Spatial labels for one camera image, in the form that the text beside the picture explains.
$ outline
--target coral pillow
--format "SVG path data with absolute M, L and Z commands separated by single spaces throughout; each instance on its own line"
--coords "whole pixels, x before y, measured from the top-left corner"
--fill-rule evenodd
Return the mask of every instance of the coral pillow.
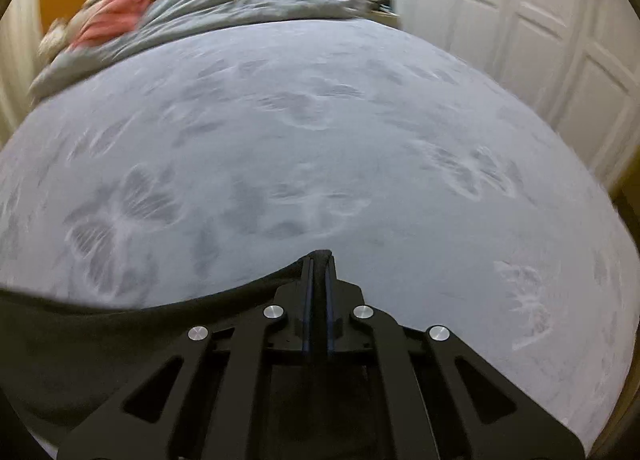
M 153 0 L 104 0 L 69 46 L 95 47 L 133 31 Z

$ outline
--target bed sheet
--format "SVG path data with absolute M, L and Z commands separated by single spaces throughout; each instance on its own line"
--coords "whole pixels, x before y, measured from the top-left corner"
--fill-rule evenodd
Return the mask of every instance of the bed sheet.
M 146 307 L 313 249 L 402 324 L 449 326 L 588 450 L 624 383 L 638 256 L 519 100 L 367 20 L 147 50 L 44 100 L 0 153 L 0 281 Z

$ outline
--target white cabinet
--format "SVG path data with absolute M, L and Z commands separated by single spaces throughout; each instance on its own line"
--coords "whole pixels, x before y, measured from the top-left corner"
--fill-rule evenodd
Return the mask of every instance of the white cabinet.
M 640 141 L 640 20 L 628 0 L 395 0 L 404 30 L 530 105 L 610 187 Z

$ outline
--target triangular cutout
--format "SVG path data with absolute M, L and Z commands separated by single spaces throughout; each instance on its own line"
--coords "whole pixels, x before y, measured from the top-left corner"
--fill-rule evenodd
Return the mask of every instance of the triangular cutout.
M 160 420 L 162 409 L 169 398 L 171 389 L 174 387 L 175 379 L 180 373 L 183 362 L 181 357 L 171 359 L 136 393 L 131 395 L 122 409 L 126 413 L 146 420 L 151 424 Z
M 456 368 L 466 391 L 478 412 L 480 422 L 493 424 L 499 418 L 516 411 L 516 405 L 462 357 L 456 358 Z

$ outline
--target round metal bolt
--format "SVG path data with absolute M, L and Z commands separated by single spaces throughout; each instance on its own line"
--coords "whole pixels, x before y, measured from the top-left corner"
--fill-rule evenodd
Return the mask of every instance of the round metal bolt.
M 429 329 L 429 336 L 434 341 L 446 341 L 447 339 L 449 339 L 450 335 L 451 332 L 449 332 L 449 329 L 446 326 L 437 325 L 432 326 Z
M 262 313 L 269 319 L 277 319 L 284 314 L 284 309 L 280 305 L 269 305 Z
M 358 305 L 353 309 L 353 315 L 358 319 L 369 319 L 373 315 L 373 309 L 368 305 Z
M 189 331 L 189 339 L 192 341 L 202 341 L 206 336 L 209 335 L 209 330 L 207 330 L 204 326 L 194 326 Z

